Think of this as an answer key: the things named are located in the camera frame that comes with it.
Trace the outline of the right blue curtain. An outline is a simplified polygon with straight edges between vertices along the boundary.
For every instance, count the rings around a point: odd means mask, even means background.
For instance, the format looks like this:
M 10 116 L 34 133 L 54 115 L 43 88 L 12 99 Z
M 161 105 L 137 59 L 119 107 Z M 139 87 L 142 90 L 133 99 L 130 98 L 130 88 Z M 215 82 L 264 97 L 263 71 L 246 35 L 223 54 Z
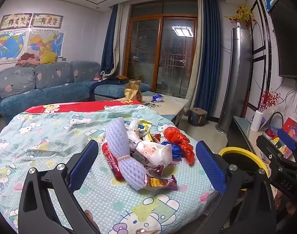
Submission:
M 218 0 L 203 1 L 203 34 L 200 75 L 194 106 L 213 117 L 221 69 L 221 19 Z

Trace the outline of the blue candy wrapper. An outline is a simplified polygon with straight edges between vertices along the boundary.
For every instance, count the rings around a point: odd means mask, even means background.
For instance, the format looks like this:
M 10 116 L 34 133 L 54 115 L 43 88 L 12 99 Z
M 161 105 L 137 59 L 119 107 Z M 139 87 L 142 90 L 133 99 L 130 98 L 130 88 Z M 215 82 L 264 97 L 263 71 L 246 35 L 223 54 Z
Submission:
M 156 94 L 152 97 L 152 102 L 158 103 L 163 100 L 163 96 L 161 94 Z

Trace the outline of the framed calligraphy picture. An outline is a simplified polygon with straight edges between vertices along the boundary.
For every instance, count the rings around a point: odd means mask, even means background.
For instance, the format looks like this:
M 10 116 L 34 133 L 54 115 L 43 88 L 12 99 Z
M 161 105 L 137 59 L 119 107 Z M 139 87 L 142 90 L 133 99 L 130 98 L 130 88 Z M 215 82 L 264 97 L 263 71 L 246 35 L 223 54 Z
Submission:
M 0 22 L 0 31 L 35 28 L 62 27 L 63 16 L 41 13 L 17 13 L 4 15 Z

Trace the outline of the yellow flower arrangement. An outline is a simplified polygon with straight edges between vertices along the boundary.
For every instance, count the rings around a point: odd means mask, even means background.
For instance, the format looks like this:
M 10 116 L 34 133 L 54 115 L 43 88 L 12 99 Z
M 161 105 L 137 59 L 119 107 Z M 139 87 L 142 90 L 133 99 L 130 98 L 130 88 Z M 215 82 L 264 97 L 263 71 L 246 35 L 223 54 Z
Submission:
M 246 3 L 236 9 L 235 15 L 225 16 L 232 23 L 240 23 L 241 26 L 249 27 L 255 23 L 254 13 L 252 6 L 247 6 Z

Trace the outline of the white vase red berries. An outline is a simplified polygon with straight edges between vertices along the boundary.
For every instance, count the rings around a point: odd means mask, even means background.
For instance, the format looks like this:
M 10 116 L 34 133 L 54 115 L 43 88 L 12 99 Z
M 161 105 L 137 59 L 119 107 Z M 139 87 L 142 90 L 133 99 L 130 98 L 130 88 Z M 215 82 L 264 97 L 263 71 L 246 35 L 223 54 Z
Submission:
M 270 117 L 276 112 L 276 106 L 280 100 L 280 93 L 274 91 L 264 91 L 261 95 L 259 108 L 255 111 L 251 120 L 250 130 L 258 132 Z

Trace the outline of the blue plastic bag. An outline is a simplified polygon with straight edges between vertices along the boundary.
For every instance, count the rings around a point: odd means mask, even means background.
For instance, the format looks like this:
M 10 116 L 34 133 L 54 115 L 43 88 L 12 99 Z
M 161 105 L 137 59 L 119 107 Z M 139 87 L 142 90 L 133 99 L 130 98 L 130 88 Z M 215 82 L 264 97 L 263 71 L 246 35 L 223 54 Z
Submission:
M 184 157 L 184 152 L 178 145 L 171 144 L 170 142 L 161 142 L 162 145 L 170 145 L 172 149 L 172 157 L 174 161 L 180 161 Z

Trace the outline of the yellow rimmed trash bin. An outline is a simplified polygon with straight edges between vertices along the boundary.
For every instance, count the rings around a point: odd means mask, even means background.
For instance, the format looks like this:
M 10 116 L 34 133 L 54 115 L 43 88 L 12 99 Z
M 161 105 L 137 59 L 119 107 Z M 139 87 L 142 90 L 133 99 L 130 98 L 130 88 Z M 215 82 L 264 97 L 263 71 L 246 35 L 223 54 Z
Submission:
M 239 147 L 225 147 L 218 153 L 229 165 L 234 164 L 238 169 L 254 175 L 260 168 L 270 176 L 266 164 L 254 153 Z

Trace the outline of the left blue curtain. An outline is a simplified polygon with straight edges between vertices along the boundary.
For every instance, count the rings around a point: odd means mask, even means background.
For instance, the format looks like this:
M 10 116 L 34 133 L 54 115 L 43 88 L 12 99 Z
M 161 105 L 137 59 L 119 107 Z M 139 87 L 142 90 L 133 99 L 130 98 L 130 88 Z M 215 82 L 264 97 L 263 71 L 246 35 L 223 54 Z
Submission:
M 116 27 L 116 19 L 118 13 L 118 4 L 113 6 L 109 19 L 107 33 L 101 60 L 101 75 L 107 77 L 111 75 L 114 68 L 114 35 Z

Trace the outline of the pile of clothes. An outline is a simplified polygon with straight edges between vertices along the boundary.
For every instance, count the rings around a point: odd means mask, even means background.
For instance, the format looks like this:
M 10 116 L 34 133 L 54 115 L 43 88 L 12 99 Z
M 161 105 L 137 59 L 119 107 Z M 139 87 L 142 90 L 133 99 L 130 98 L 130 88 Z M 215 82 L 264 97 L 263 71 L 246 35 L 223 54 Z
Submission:
M 16 63 L 16 66 L 29 67 L 29 66 L 38 66 L 40 64 L 39 56 L 32 53 L 24 53 Z

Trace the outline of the gold paper bag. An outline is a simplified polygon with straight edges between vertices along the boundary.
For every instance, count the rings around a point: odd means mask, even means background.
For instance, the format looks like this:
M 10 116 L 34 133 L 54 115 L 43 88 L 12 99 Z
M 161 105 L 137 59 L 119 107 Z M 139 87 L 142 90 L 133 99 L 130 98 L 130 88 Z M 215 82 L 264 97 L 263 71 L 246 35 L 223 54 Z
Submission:
M 125 93 L 125 100 L 137 100 L 142 102 L 142 92 L 140 90 L 140 80 L 129 80 L 128 85 L 126 86 L 124 93 Z

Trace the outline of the purple snack wrapper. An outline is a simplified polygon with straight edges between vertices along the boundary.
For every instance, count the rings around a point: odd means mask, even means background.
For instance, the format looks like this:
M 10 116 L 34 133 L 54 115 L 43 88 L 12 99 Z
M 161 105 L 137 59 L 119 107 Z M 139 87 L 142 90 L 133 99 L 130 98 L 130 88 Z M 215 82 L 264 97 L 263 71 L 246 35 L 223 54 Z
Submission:
M 144 166 L 147 174 L 144 178 L 144 188 L 147 190 L 169 189 L 177 190 L 177 180 L 174 175 L 164 176 L 164 165 Z

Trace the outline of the yellow white snack bag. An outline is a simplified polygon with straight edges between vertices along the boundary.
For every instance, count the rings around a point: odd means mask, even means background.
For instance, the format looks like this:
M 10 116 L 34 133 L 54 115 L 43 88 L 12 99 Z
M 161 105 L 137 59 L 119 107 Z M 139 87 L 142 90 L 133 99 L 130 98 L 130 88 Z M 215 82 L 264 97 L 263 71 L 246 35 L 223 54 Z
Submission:
M 150 134 L 151 122 L 144 119 L 133 119 L 129 126 L 135 130 L 136 134 L 143 141 L 153 141 L 153 137 Z

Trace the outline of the red plastic bag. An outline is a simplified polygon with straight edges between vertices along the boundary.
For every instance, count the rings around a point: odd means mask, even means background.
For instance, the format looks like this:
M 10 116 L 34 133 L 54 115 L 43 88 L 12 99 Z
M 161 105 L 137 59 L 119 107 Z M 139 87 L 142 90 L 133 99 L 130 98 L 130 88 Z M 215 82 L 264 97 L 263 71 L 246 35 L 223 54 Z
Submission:
M 190 140 L 176 127 L 168 127 L 163 133 L 168 142 L 179 146 L 188 164 L 192 166 L 194 164 L 195 153 Z

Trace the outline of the blue sofa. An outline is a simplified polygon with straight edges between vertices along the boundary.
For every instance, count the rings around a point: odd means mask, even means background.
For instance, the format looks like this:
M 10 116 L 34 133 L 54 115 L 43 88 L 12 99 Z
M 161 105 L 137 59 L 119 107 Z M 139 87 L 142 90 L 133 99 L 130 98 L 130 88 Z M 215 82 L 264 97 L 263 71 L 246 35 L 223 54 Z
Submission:
M 0 116 L 9 123 L 39 105 L 124 97 L 126 79 L 99 79 L 98 62 L 72 61 L 13 66 L 0 72 Z

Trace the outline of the white orange plastic bag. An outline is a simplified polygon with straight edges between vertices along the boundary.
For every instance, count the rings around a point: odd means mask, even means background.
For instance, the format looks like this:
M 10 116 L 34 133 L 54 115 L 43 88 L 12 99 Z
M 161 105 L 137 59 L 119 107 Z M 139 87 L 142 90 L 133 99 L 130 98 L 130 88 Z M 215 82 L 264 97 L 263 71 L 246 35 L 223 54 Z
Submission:
M 171 145 L 142 140 L 136 131 L 126 128 L 129 139 L 130 155 L 143 165 L 168 166 L 173 160 Z

